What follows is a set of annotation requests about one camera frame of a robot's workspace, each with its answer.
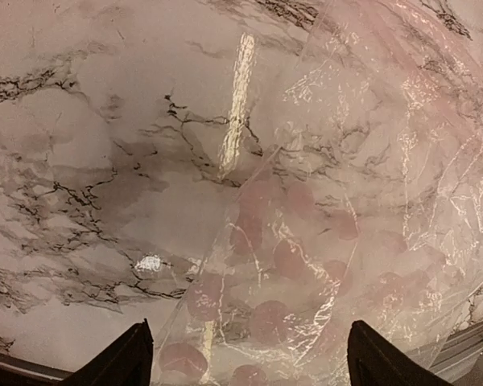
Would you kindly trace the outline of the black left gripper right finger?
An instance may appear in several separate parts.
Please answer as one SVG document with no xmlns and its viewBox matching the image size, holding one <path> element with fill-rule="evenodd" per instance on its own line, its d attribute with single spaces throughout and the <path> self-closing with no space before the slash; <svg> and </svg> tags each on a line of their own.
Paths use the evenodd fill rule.
<svg viewBox="0 0 483 386">
<path fill-rule="evenodd" d="M 420 367 L 362 320 L 352 323 L 347 361 L 352 386 L 451 386 Z"/>
</svg>

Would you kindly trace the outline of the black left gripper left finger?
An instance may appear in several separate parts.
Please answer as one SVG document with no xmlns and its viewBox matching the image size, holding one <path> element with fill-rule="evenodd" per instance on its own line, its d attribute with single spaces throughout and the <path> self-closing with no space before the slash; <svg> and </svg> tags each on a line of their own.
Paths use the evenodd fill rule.
<svg viewBox="0 0 483 386">
<path fill-rule="evenodd" d="M 153 338 L 146 319 L 135 323 L 84 367 L 60 381 L 66 386 L 149 386 Z"/>
</svg>

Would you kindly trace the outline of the clear zip top bag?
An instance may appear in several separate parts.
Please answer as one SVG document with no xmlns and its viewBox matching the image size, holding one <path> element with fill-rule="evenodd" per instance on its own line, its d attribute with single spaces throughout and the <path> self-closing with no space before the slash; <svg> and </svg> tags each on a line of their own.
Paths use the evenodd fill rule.
<svg viewBox="0 0 483 386">
<path fill-rule="evenodd" d="M 464 327 L 483 288 L 479 11 L 324 4 L 250 123 L 263 159 L 165 326 L 153 384 L 351 385 L 353 322 L 408 358 Z"/>
</svg>

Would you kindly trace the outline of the aluminium front table rail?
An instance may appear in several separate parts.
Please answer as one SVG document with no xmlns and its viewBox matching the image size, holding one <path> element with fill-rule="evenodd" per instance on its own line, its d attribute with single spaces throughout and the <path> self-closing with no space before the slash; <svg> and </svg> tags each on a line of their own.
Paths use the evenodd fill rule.
<svg viewBox="0 0 483 386">
<path fill-rule="evenodd" d="M 440 348 L 428 344 L 407 355 L 438 377 L 454 382 L 483 359 L 483 321 L 450 335 Z"/>
</svg>

